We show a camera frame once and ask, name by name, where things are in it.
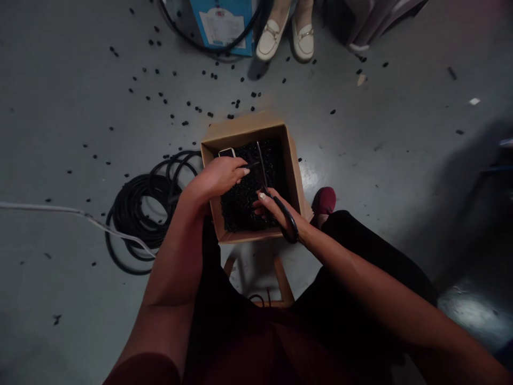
cardboard box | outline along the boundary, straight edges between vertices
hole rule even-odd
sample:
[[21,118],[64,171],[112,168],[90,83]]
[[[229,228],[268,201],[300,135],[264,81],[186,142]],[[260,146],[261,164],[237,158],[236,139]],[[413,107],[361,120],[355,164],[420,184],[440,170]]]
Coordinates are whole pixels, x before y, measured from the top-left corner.
[[[222,123],[212,124],[201,142],[203,166],[210,163],[214,159],[214,155],[221,150],[229,147],[241,147],[257,140],[274,137],[279,137],[282,142],[283,162],[285,164],[285,174],[291,197],[289,203],[298,213],[310,221],[314,213],[310,204],[305,199],[301,172],[299,171],[298,155],[296,153],[296,144],[285,122],[275,114],[260,112],[234,120],[227,120]],[[240,231],[232,233],[226,231],[224,229],[221,197],[212,199],[210,206],[214,219],[215,233],[219,243],[227,244],[258,241],[283,236],[279,227],[256,232]]]
[[[226,47],[249,24],[256,0],[190,0],[203,44],[210,48]],[[235,55],[253,56],[253,30],[232,49]]]

scissors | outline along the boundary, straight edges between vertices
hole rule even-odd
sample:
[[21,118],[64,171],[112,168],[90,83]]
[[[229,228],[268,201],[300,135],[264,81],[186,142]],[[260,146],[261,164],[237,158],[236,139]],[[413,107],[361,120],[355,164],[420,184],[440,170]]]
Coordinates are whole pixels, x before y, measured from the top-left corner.
[[279,209],[282,211],[283,215],[285,216],[285,220],[289,223],[290,227],[292,228],[292,237],[289,236],[287,233],[287,230],[283,228],[283,226],[280,225],[280,228],[282,230],[283,237],[290,243],[296,243],[299,240],[299,231],[298,231],[298,225],[296,225],[296,221],[294,220],[294,217],[290,213],[290,211],[285,207],[282,201],[280,201],[277,197],[273,197],[269,190],[267,189],[267,179],[266,179],[266,169],[263,166],[263,158],[262,158],[262,151],[260,150],[260,144],[258,141],[256,142],[256,147],[258,148],[258,155],[260,157],[260,162],[255,162],[254,165],[256,166],[256,163],[260,163],[261,167],[255,167],[256,171],[256,178],[260,182],[262,186],[262,191],[264,194],[266,194],[268,197],[272,198],[274,202],[278,205]]

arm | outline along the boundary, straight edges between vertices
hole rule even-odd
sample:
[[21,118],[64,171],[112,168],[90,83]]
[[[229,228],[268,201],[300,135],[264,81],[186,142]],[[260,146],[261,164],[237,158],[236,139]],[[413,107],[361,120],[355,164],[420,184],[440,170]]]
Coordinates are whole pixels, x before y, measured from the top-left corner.
[[[427,381],[432,383],[510,383],[509,372],[466,331],[402,283],[350,252],[311,226],[278,196],[294,215],[300,241],[338,281],[407,347]],[[274,201],[259,195],[282,226],[283,214]],[[257,208],[257,214],[263,214]]]
[[146,286],[128,342],[115,367],[141,353],[169,358],[183,377],[203,256],[204,207],[249,173],[241,158],[217,158],[183,190]]

blue box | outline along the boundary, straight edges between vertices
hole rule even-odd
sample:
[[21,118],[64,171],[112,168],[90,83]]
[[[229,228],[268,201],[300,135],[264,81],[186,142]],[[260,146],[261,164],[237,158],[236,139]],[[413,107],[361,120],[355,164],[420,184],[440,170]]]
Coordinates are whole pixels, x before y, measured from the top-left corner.
[[[225,47],[238,38],[250,22],[256,0],[190,0],[203,44],[210,48]],[[231,53],[253,56],[253,30]]]

hand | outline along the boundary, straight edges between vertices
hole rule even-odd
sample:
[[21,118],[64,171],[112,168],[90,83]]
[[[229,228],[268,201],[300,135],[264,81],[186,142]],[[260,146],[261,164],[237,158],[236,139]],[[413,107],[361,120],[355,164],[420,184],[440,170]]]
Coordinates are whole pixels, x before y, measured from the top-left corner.
[[[310,226],[310,224],[307,222],[305,218],[303,218],[294,208],[288,203],[285,199],[281,197],[281,195],[272,187],[270,187],[269,192],[272,196],[277,197],[282,203],[285,205],[285,207],[289,210],[289,212],[292,214],[292,217],[294,218],[294,221],[296,221],[296,225],[298,226],[299,231],[299,240],[301,241],[302,235],[305,233],[305,230]],[[292,229],[290,228],[289,222],[285,218],[285,215],[283,215],[282,211],[279,209],[276,202],[274,202],[274,199],[268,197],[265,195],[262,191],[257,191],[258,193],[258,201],[253,202],[253,207],[255,208],[255,214],[265,216],[266,210],[269,210],[269,212],[276,218],[278,223],[282,225],[284,229],[287,230],[287,233],[289,235],[292,234]]]
[[239,168],[246,164],[242,158],[215,158],[191,184],[196,191],[200,191],[207,200],[210,200],[226,193],[235,183],[240,183],[241,179],[250,173],[248,168]]

